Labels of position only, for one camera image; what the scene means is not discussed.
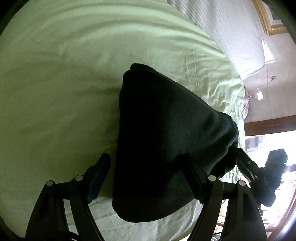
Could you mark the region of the black pants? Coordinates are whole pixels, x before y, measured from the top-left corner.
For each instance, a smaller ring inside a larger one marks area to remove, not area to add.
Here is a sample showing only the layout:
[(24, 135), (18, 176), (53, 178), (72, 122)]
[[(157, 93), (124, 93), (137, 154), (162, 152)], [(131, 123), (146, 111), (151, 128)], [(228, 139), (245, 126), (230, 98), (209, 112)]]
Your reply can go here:
[(123, 75), (112, 206), (128, 222), (171, 215), (194, 196), (185, 170), (223, 177), (236, 165), (231, 116), (144, 64)]

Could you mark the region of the floral quilt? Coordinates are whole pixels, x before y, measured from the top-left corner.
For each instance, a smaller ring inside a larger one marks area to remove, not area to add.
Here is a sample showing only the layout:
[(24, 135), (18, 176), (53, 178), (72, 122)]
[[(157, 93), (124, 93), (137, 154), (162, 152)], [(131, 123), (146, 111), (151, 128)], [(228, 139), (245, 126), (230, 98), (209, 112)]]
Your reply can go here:
[(245, 90), (245, 94), (244, 94), (244, 99), (243, 99), (242, 116), (243, 116), (243, 119), (246, 119), (247, 115), (248, 115), (249, 101), (250, 101), (251, 96), (249, 95), (246, 88), (244, 88), (244, 90)]

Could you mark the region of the light green bed sheet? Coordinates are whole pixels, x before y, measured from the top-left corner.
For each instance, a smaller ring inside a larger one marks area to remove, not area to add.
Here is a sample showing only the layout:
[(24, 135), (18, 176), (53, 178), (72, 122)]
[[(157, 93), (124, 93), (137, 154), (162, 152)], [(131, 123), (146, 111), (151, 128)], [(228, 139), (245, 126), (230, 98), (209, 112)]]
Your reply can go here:
[(1, 217), (26, 233), (48, 180), (115, 154), (118, 96), (133, 63), (229, 114), (244, 146), (244, 87), (207, 33), (165, 1), (29, 1), (1, 34)]

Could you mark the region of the wooden window frame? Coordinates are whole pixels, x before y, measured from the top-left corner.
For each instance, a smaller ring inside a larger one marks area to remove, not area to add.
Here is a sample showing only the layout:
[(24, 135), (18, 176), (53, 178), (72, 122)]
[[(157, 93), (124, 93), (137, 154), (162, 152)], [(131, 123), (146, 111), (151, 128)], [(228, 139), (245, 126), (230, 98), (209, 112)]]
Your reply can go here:
[(296, 130), (296, 116), (286, 116), (270, 120), (261, 120), (244, 125), (246, 136), (268, 135)]

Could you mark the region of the gold picture frame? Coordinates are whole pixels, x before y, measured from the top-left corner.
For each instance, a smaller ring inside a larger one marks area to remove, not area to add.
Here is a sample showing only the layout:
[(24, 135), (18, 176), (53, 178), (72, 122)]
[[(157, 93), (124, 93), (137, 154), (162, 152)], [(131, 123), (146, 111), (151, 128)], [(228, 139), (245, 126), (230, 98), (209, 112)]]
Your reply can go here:
[(263, 31), (266, 35), (278, 35), (288, 33), (288, 30), (272, 8), (261, 0), (252, 0), (260, 18)]

